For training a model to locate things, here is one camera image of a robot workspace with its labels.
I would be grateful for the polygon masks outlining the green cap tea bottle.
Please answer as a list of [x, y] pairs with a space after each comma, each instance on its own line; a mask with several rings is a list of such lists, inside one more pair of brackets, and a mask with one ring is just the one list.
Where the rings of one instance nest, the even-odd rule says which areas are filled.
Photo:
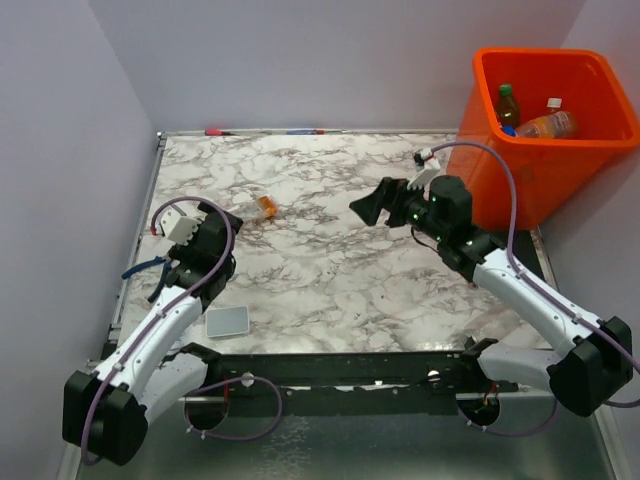
[[510, 83], [499, 86], [499, 98], [495, 106], [495, 111], [502, 126], [516, 129], [520, 126], [520, 107], [513, 95], [513, 87]]

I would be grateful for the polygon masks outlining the small blue label bottle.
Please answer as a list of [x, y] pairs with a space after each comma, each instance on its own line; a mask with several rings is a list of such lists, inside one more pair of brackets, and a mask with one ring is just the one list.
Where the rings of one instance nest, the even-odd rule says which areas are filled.
[[562, 107], [562, 102], [563, 100], [561, 98], [556, 98], [556, 97], [549, 98], [546, 105], [547, 111], [549, 113], [555, 113], [559, 111]]

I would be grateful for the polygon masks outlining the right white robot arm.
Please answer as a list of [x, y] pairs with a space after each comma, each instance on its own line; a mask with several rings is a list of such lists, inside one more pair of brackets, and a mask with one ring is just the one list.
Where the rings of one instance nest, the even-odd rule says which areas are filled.
[[368, 226], [388, 212], [390, 228], [409, 225], [437, 244], [443, 263], [489, 291], [529, 323], [548, 352], [507, 348], [494, 340], [469, 349], [461, 383], [481, 391], [493, 381], [545, 390], [570, 412], [588, 417], [633, 377], [632, 334], [618, 317], [604, 321], [535, 276], [491, 233], [473, 224], [472, 196], [455, 176], [429, 185], [383, 178], [350, 209]]

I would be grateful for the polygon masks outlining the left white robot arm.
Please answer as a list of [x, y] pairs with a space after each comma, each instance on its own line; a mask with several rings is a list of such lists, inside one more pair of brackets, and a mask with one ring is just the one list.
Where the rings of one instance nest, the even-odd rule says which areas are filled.
[[243, 221], [203, 198], [197, 203], [202, 218], [173, 212], [168, 204], [152, 215], [151, 232], [172, 242], [168, 257], [175, 267], [127, 339], [91, 372], [76, 371], [65, 383], [62, 436], [80, 448], [87, 465], [128, 463], [148, 427], [179, 397], [192, 389], [210, 394], [220, 385], [209, 352], [177, 342], [233, 276]]

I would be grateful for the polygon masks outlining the large orange label bottle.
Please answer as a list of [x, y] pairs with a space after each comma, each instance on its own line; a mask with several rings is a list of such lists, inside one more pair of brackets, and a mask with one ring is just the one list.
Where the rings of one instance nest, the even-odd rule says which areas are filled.
[[567, 111], [557, 111], [537, 117], [516, 130], [520, 138], [572, 139], [578, 135], [579, 127], [574, 115]]

